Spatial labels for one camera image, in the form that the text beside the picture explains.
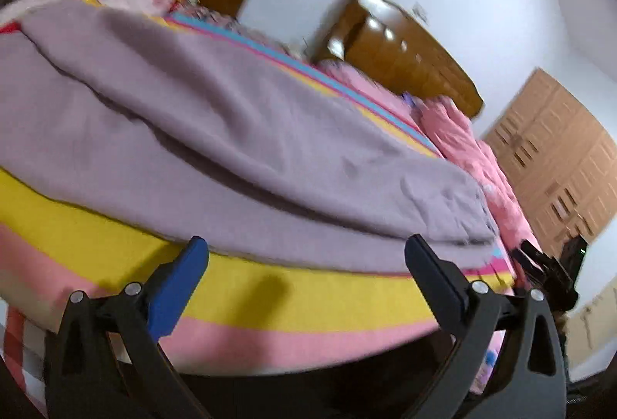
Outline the lilac purple pants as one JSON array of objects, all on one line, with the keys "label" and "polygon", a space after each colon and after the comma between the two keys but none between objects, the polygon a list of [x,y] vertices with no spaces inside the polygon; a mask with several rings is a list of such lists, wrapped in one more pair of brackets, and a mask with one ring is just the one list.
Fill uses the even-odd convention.
[{"label": "lilac purple pants", "polygon": [[1,37],[1,165],[48,198],[261,263],[398,274],[417,234],[474,269],[498,245],[471,176],[307,67],[79,0]]}]

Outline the rainbow striped bed sheet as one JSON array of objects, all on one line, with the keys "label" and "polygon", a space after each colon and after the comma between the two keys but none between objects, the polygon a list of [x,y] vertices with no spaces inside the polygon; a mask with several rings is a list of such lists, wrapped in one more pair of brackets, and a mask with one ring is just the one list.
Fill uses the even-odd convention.
[{"label": "rainbow striped bed sheet", "polygon": [[[309,64],[199,20],[147,18],[173,30],[233,37],[260,55],[305,66],[317,90],[348,99],[415,152],[445,159],[410,120]],[[101,295],[142,281],[191,237],[168,238],[48,198],[1,166],[1,295],[47,329],[59,328],[72,291]],[[251,374],[325,367],[421,337],[435,326],[406,265],[398,274],[291,267],[228,255],[204,239],[209,267],[179,326],[163,342],[182,371]],[[502,250],[498,238],[488,263],[464,270],[485,272],[494,264],[505,273]]]}]

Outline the pink comforter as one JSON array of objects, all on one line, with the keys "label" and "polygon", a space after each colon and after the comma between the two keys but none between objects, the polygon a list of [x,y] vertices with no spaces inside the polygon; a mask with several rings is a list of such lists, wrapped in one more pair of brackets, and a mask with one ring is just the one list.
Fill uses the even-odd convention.
[{"label": "pink comforter", "polygon": [[417,110],[420,127],[441,154],[482,187],[504,246],[512,250],[527,241],[541,249],[494,152],[475,137],[470,119],[446,96],[427,99]]}]

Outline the plaid checkered bed sheet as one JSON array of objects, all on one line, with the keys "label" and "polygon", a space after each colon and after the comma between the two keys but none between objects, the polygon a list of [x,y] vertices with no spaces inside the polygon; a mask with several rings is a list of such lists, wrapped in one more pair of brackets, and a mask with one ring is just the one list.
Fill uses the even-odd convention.
[{"label": "plaid checkered bed sheet", "polygon": [[44,329],[1,300],[1,358],[18,388],[44,418],[45,338]]}]

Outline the light wooden wardrobe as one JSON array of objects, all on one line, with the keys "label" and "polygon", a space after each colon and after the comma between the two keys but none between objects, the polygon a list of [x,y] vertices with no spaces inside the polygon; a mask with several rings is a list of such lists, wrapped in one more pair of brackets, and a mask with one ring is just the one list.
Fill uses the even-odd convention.
[{"label": "light wooden wardrobe", "polygon": [[541,249],[594,242],[616,214],[616,143],[592,113],[538,68],[484,140]]}]

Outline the glossy brown wooden headboard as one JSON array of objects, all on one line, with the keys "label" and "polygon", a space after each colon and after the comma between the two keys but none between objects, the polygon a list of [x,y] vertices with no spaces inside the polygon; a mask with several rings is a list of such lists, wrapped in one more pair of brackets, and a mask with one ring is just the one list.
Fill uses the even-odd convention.
[{"label": "glossy brown wooden headboard", "polygon": [[448,51],[389,0],[348,0],[313,52],[313,62],[327,59],[356,67],[395,94],[447,96],[470,119],[484,106],[476,85]]}]

